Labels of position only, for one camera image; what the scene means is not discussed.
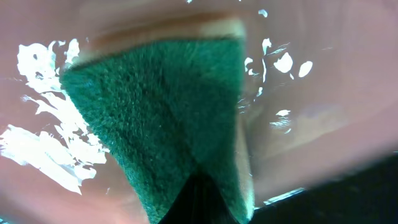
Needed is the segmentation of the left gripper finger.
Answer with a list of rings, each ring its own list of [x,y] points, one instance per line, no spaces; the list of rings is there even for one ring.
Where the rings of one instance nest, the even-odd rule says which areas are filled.
[[[239,223],[239,180],[234,172],[197,169],[160,178],[159,223]]]

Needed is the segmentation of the green and yellow sponge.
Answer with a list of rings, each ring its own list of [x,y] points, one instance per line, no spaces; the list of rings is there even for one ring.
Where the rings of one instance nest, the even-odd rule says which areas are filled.
[[[228,15],[195,16],[124,30],[91,43],[60,81],[109,148],[147,218],[159,223],[167,174],[235,170],[239,223],[254,189],[238,100],[245,30]]]

